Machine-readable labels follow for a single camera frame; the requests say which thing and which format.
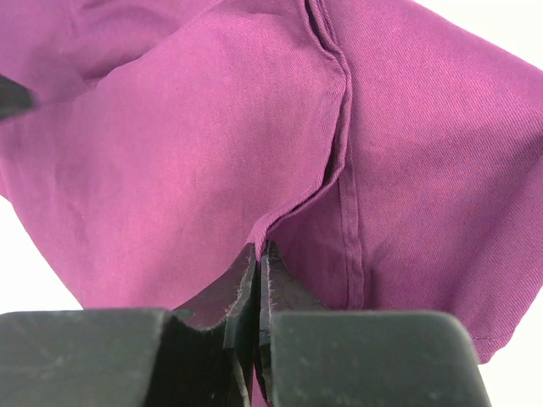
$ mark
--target clothing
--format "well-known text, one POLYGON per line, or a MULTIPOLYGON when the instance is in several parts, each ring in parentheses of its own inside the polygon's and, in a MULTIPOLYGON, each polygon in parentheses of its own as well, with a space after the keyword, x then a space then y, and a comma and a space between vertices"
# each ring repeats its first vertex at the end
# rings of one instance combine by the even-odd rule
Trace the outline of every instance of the clothing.
POLYGON ((543 284, 543 74, 405 0, 4 0, 0 193, 84 307, 175 308, 275 240, 332 309, 482 362, 543 284))

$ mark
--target white surface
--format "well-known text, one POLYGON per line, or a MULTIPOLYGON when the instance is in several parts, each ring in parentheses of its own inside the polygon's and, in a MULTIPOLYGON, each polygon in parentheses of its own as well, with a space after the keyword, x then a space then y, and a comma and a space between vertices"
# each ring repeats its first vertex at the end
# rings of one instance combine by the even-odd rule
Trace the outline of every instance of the white surface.
MULTIPOLYGON (((543 0, 418 2, 543 70, 543 0)), ((79 308, 0 198, 0 314, 79 308)), ((481 373, 494 407, 543 407, 543 292, 481 373)))

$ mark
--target folded fabric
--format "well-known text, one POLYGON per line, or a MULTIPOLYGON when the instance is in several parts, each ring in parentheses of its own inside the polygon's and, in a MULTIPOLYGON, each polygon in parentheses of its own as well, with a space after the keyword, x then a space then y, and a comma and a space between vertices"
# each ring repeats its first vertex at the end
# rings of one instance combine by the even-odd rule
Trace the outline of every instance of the folded fabric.
POLYGON ((0 125, 0 193, 84 307, 174 308, 271 238, 332 309, 450 312, 485 362, 538 293, 543 73, 427 9, 2 7, 41 106, 0 125))

